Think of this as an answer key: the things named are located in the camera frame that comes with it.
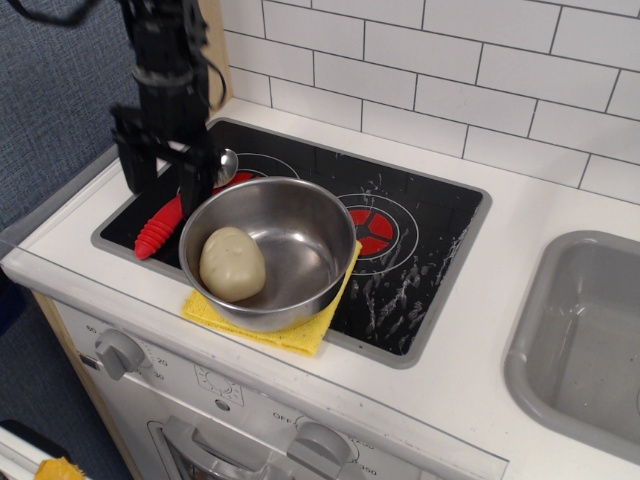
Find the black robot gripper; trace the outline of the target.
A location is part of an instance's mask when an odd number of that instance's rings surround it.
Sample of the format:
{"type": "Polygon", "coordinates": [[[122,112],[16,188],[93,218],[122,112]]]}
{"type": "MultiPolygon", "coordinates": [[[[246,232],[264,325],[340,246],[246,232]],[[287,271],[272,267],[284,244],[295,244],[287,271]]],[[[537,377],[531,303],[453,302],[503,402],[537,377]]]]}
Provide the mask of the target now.
{"type": "Polygon", "coordinates": [[[156,159],[182,164],[182,213],[190,216],[212,193],[220,160],[207,139],[207,24],[196,1],[122,1],[135,54],[139,105],[117,105],[114,140],[126,183],[140,194],[157,178],[156,159]]]}

